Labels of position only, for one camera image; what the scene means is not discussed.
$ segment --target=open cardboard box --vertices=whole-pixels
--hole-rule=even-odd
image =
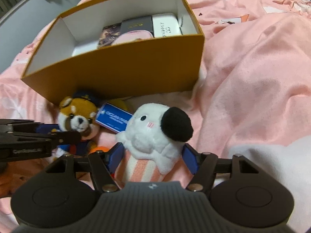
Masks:
[[[172,12],[182,36],[97,49],[104,26]],[[62,14],[37,46],[22,76],[54,104],[77,89],[104,99],[191,90],[204,35],[186,0],[91,0]]]

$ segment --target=metal pin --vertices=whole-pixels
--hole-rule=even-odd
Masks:
[[[103,185],[102,189],[104,192],[111,193],[111,192],[117,191],[118,187],[114,184],[106,184],[106,185]]]
[[[189,186],[187,186],[187,188],[192,192],[199,192],[203,190],[203,186],[198,183],[190,184]]]

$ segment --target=pink blanket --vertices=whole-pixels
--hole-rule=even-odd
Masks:
[[[311,134],[310,1],[187,1],[206,36],[200,78],[193,92],[128,101],[135,107],[149,102],[181,107],[191,117],[195,129],[190,144],[199,152],[219,156],[227,156],[228,148],[234,145],[287,146]],[[249,18],[244,23],[219,22],[246,14]],[[55,121],[55,107],[19,79],[48,27],[0,75],[0,118]],[[98,143],[111,147],[114,135],[102,130]],[[29,162],[29,167],[40,170],[43,164]],[[179,180],[185,186],[190,178],[180,161],[165,180]],[[307,222],[295,230],[303,232],[306,225]],[[10,229],[11,224],[0,220],[1,233]]]

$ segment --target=gray panel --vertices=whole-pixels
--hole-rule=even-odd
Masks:
[[[80,0],[22,0],[0,19],[0,73],[39,31]]]
[[[237,226],[219,216],[203,193],[184,190],[179,182],[156,185],[132,182],[121,191],[102,194],[91,213],[69,226],[22,225],[13,233],[293,233],[285,223],[265,229]]]

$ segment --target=striped plush base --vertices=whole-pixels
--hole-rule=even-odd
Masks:
[[[152,160],[137,160],[126,150],[123,160],[116,170],[115,179],[124,184],[133,182],[159,182],[165,175],[160,174]]]

